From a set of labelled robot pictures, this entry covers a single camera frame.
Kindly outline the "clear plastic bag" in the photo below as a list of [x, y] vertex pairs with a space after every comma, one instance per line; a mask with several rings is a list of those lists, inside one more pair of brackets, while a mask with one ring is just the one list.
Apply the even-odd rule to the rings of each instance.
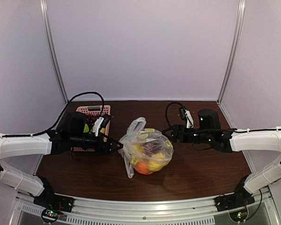
[[146, 128], [146, 119], [138, 117], [128, 127], [119, 142], [123, 148], [118, 152], [122, 156], [128, 178], [134, 172], [143, 175], [162, 170], [174, 153], [170, 140], [154, 128]]

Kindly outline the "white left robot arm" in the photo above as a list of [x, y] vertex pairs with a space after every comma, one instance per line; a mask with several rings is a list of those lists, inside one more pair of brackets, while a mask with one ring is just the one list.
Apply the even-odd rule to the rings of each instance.
[[123, 148], [101, 129], [110, 121], [110, 116], [100, 116], [90, 124], [87, 115], [70, 112], [57, 129], [48, 129], [35, 134], [0, 134], [0, 183], [28, 192], [41, 205], [54, 208], [58, 197], [47, 179], [32, 176], [3, 162], [3, 159], [25, 155], [59, 155], [74, 148], [94, 150], [100, 154], [111, 154]]

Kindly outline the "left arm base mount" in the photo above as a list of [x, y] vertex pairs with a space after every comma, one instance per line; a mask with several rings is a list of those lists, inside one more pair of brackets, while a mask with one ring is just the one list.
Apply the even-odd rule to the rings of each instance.
[[63, 218], [66, 213], [71, 213], [74, 205], [74, 198], [53, 194], [49, 197], [33, 196], [33, 203], [42, 206], [41, 219], [46, 224], [52, 224]]

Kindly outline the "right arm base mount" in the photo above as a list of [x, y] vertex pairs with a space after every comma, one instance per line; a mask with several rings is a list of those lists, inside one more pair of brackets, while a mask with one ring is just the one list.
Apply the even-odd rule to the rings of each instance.
[[236, 223], [245, 222], [249, 218], [248, 205], [255, 203], [253, 196], [243, 199], [235, 193], [222, 194], [214, 199], [218, 212], [228, 211], [229, 218]]

